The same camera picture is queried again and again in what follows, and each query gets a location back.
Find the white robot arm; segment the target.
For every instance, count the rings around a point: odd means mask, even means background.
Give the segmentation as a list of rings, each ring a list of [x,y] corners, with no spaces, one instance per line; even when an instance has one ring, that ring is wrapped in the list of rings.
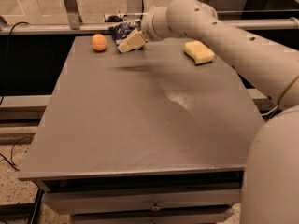
[[[250,144],[240,224],[299,224],[299,51],[219,21],[197,0],[151,7],[118,49],[170,37],[203,42],[281,109]]]

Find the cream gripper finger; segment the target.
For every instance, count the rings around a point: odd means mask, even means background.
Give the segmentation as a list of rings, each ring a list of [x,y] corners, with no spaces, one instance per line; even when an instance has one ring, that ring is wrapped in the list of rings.
[[[117,38],[118,51],[120,53],[126,53],[133,49],[140,49],[147,41],[148,39],[137,29],[134,29],[129,34],[119,33]]]

